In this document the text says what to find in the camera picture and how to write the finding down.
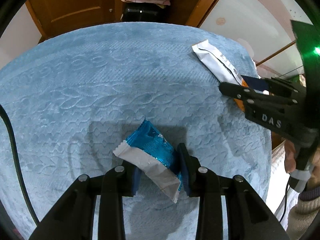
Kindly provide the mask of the grey knitted sleeve forearm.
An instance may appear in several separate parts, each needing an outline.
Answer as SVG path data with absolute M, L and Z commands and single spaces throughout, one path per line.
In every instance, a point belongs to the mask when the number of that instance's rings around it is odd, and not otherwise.
M 299 194 L 297 204 L 288 216 L 287 234 L 290 239 L 300 239 L 319 211 L 319 186 Z

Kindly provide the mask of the right human hand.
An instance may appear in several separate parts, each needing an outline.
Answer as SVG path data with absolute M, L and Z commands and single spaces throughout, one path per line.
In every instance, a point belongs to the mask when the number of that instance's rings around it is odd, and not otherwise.
M 285 171 L 286 173 L 291 173 L 296 169 L 296 161 L 295 161 L 296 150 L 295 150 L 294 143 L 292 143 L 289 140 L 285 140 L 284 149 L 285 149 L 285 162 L 284 162 Z M 313 171 L 310 179 L 306 184 L 307 190 L 313 190 L 319 187 L 319 146 L 315 151 L 315 153 L 310 157 L 310 161 L 313 165 Z

